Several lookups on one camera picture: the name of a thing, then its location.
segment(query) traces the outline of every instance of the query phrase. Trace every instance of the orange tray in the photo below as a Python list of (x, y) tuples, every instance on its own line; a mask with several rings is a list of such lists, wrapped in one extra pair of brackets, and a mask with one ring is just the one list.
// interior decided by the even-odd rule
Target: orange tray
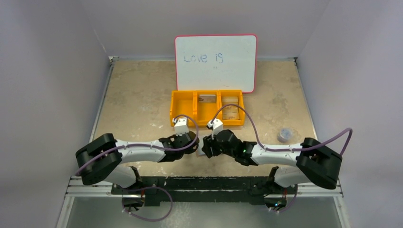
[[(216, 102), (199, 102), (200, 95), (215, 95)], [(205, 126), (222, 107), (222, 97), (226, 96), (238, 97), (238, 105), (245, 108), (241, 90), (172, 91), (170, 119), (172, 120), (179, 114), (185, 114), (193, 118), (197, 125)], [(217, 118), (222, 120), (225, 126), (242, 126), (245, 123), (245, 113), (242, 110), (238, 110), (238, 112), (239, 119), (223, 120), (222, 111), (218, 114)], [(189, 126), (194, 127), (194, 124), (189, 121)]]

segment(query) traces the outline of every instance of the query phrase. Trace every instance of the white wall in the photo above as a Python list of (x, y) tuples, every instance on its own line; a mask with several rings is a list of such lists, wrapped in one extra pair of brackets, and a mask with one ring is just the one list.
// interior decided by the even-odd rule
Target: white wall
[(0, 227), (54, 227), (108, 58), (78, 0), (0, 0)]
[(256, 33), (259, 57), (296, 57), (329, 0), (82, 0), (108, 55), (173, 57), (187, 34)]
[(298, 59), (320, 140), (354, 130), (340, 175), (353, 227), (403, 227), (402, 53), (403, 1), (331, 0)]

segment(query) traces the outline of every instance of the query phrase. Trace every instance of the whiteboard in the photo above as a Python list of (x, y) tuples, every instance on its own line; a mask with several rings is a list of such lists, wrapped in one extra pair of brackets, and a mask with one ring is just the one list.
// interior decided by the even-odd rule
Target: whiteboard
[(255, 35), (177, 36), (177, 90), (242, 90), (253, 92)]

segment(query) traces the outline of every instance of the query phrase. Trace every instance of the cable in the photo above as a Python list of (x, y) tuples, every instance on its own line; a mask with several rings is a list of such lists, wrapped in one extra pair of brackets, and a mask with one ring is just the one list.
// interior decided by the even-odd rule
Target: cable
[[(193, 120), (190, 116), (187, 116), (187, 115), (180, 114), (180, 115), (177, 115), (174, 119), (176, 119), (176, 118), (178, 118), (178, 117), (180, 117), (180, 116), (183, 116), (183, 117), (186, 117), (186, 118), (190, 119), (190, 120), (194, 123), (194, 126), (196, 127), (196, 136), (195, 136), (195, 138), (193, 139), (192, 143), (190, 143), (189, 145), (184, 146), (184, 147), (182, 147), (182, 148), (171, 149), (171, 148), (164, 148), (164, 147), (155, 146), (155, 145), (149, 145), (149, 144), (145, 144), (145, 143), (132, 143), (132, 144), (128, 144), (126, 147), (135, 147), (135, 146), (152, 147), (152, 148), (156, 148), (156, 149), (159, 149), (159, 150), (165, 150), (165, 151), (181, 151), (181, 150), (186, 150), (186, 149), (188, 149), (189, 147), (193, 146), (193, 144), (194, 144), (194, 143), (197, 141), (197, 139), (199, 138), (199, 127), (198, 127), (196, 121)], [(109, 153), (111, 153), (111, 152), (113, 152), (113, 151), (115, 151), (115, 150), (122, 149), (122, 148), (124, 148), (124, 147), (125, 147), (125, 146), (117, 146), (117, 147), (111, 148), (111, 149), (109, 149), (109, 150), (106, 150), (106, 151), (104, 151), (104, 152), (98, 154), (97, 156), (95, 156), (94, 158), (92, 158), (91, 160), (89, 160), (88, 162), (86, 162), (84, 165), (82, 165), (82, 166), (76, 171), (75, 175), (76, 175), (76, 176), (80, 176), (81, 171), (82, 171), (83, 169), (85, 169), (88, 165), (90, 165), (91, 163), (95, 162), (97, 159), (99, 159), (99, 158), (101, 158), (102, 156), (105, 156), (105, 155), (107, 155), (107, 154), (109, 154)], [(171, 211), (172, 211), (173, 199), (172, 199), (172, 196), (169, 194), (169, 192), (168, 192), (167, 190), (165, 190), (165, 189), (163, 189), (163, 188), (160, 188), (160, 187), (154, 187), (154, 186), (153, 186), (153, 187), (145, 187), (145, 188), (135, 189), (135, 190), (130, 190), (130, 191), (142, 191), (142, 190), (147, 190), (147, 189), (159, 189), (159, 190), (165, 192), (165, 193), (168, 195), (169, 200), (170, 200), (170, 202), (171, 202), (171, 206), (170, 206), (170, 208), (169, 208), (168, 213), (166, 213), (166, 215), (162, 216), (161, 218), (157, 218), (157, 219), (144, 218), (144, 217), (142, 217), (142, 216), (133, 214), (132, 212), (126, 210), (126, 208), (125, 208), (125, 206), (124, 206), (124, 204), (123, 204), (123, 200), (122, 200), (122, 206), (123, 206), (124, 211), (125, 211), (126, 213), (128, 213), (129, 215), (132, 215), (132, 216), (134, 216), (134, 217), (136, 217), (136, 218), (138, 218), (138, 219), (141, 219), (141, 220), (144, 220), (144, 221), (149, 221), (149, 222), (158, 222), (158, 221), (161, 221), (161, 220), (165, 219), (166, 217), (168, 217), (168, 215), (169, 215), (169, 214), (171, 213)]]
[(169, 207), (169, 211), (164, 216), (162, 216), (161, 218), (154, 218), (153, 219), (153, 218), (145, 218), (145, 217), (133, 214), (132, 212), (128, 211), (125, 208), (125, 205), (123, 203), (123, 198), (122, 198), (122, 207), (123, 207), (122, 212), (124, 211), (124, 212), (126, 212), (127, 214), (129, 214), (131, 216), (134, 216), (134, 217), (136, 217), (138, 219), (141, 219), (141, 220), (144, 220), (144, 221), (147, 221), (147, 222), (158, 222), (158, 221), (161, 221), (161, 220), (165, 219), (166, 217), (168, 217), (168, 215), (171, 213), (172, 208), (173, 208), (173, 199), (172, 199), (172, 196), (169, 194), (169, 192), (167, 190), (165, 190), (163, 188), (160, 188), (160, 187), (145, 187), (145, 188), (129, 190), (129, 191), (136, 192), (136, 191), (143, 191), (143, 190), (147, 190), (147, 189), (159, 189), (159, 190), (165, 192), (167, 194), (167, 196), (169, 197), (169, 201), (171, 202), (171, 205)]
[[(265, 151), (270, 151), (270, 152), (287, 152), (287, 151), (290, 151), (289, 149), (270, 149), (270, 148), (265, 147), (265, 146), (260, 142), (260, 139), (259, 139), (259, 136), (258, 136), (258, 131), (256, 130), (256, 126), (255, 126), (255, 123), (254, 123), (253, 120), (252, 120), (252, 117), (249, 115), (249, 113), (248, 113), (244, 108), (242, 108), (241, 106), (239, 106), (239, 105), (237, 105), (237, 104), (226, 104), (226, 105), (224, 105), (223, 107), (221, 107), (221, 108), (217, 111), (217, 113), (214, 115), (214, 117), (213, 117), (213, 119), (211, 120), (210, 123), (213, 123), (213, 121), (215, 120), (215, 118), (217, 118), (218, 113), (220, 113), (220, 112), (221, 112), (225, 107), (227, 107), (227, 106), (235, 106), (235, 107), (238, 107), (240, 110), (242, 110), (242, 111), (245, 113), (245, 115), (249, 118), (250, 123), (252, 124), (253, 130), (255, 131), (256, 141), (258, 141), (259, 146), (260, 146), (261, 148), (263, 148)], [(340, 152), (340, 155), (343, 155), (344, 151), (345, 151), (346, 148), (347, 148), (348, 143), (350, 142), (351, 136), (353, 135), (353, 129), (352, 129), (351, 127), (348, 127), (348, 128), (346, 128), (346, 129), (344, 129), (342, 132), (340, 132), (339, 134), (337, 134), (337, 135), (334, 136), (333, 138), (331, 138), (331, 139), (329, 139), (329, 140), (326, 140), (326, 141), (324, 141), (323, 143), (320, 143), (320, 144), (318, 144), (318, 145), (316, 145), (316, 146), (311, 146), (311, 147), (308, 147), (308, 148), (292, 148), (291, 151), (301, 151), (301, 152), (305, 152), (305, 151), (315, 150), (315, 149), (317, 149), (317, 148), (320, 148), (320, 147), (322, 147), (322, 146), (325, 146), (325, 145), (327, 145), (327, 144), (333, 142), (334, 140), (340, 138), (342, 135), (344, 135), (344, 134), (347, 133), (347, 132), (349, 132), (349, 133), (348, 133), (348, 136), (347, 136), (347, 139), (345, 140), (345, 144), (344, 144), (344, 146), (343, 146), (343, 148), (342, 148), (342, 150), (341, 150), (341, 152)]]
[(282, 210), (278, 210), (278, 212), (284, 212), (286, 210), (288, 210), (295, 202), (295, 199), (297, 198), (297, 193), (298, 193), (298, 185), (295, 185), (295, 194), (294, 197), (292, 198), (291, 202), (289, 204), (286, 205), (285, 208), (283, 208)]
[[(196, 136), (195, 136), (195, 138), (193, 139), (193, 141), (192, 141), (189, 145), (184, 146), (184, 147), (182, 147), (182, 148), (171, 149), (171, 148), (164, 148), (164, 147), (156, 146), (156, 145), (149, 145), (149, 144), (145, 144), (145, 143), (132, 143), (132, 144), (128, 144), (126, 147), (135, 147), (135, 146), (152, 147), (152, 148), (156, 148), (156, 149), (158, 149), (158, 150), (163, 150), (163, 151), (181, 151), (181, 150), (186, 150), (186, 149), (188, 149), (189, 147), (193, 146), (193, 144), (194, 144), (194, 143), (197, 141), (197, 139), (199, 138), (199, 127), (198, 127), (196, 121), (193, 120), (190, 116), (187, 116), (187, 115), (180, 114), (180, 115), (177, 115), (174, 119), (176, 119), (176, 118), (178, 118), (178, 117), (180, 117), (180, 116), (183, 116), (183, 117), (186, 117), (186, 118), (190, 119), (190, 120), (194, 123), (194, 126), (196, 127)], [(107, 154), (109, 154), (109, 153), (111, 153), (111, 152), (114, 152), (115, 150), (120, 150), (120, 149), (122, 149), (122, 148), (124, 148), (124, 147), (125, 147), (125, 146), (117, 146), (117, 147), (111, 148), (111, 149), (109, 149), (109, 150), (106, 150), (106, 151), (104, 151), (104, 152), (98, 154), (97, 156), (95, 156), (94, 158), (92, 158), (91, 160), (89, 160), (88, 162), (86, 162), (84, 165), (82, 165), (82, 166), (76, 171), (75, 175), (79, 177), (81, 171), (84, 170), (88, 165), (90, 165), (91, 163), (95, 162), (97, 159), (101, 158), (102, 156), (105, 156), (105, 155), (107, 155)]]

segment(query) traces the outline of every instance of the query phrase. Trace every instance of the beige countertop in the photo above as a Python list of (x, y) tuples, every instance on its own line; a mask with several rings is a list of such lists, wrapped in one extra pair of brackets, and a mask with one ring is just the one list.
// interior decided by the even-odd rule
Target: beige countertop
[[(293, 131), (290, 143), (315, 138), (299, 75), (292, 61), (258, 61), (256, 87), (244, 94), (264, 144), (281, 144), (277, 134), (283, 127)], [(174, 134), (170, 125), (171, 92), (176, 90), (174, 61), (119, 60), (112, 72), (95, 137), (113, 133), (116, 139), (147, 142)], [(201, 126), (200, 135), (209, 130)], [(231, 127), (235, 135), (256, 141), (249, 120)], [(267, 176), (272, 165), (242, 166), (227, 155), (208, 159), (195, 154), (174, 162), (150, 161), (124, 164), (135, 166), (142, 176)]]

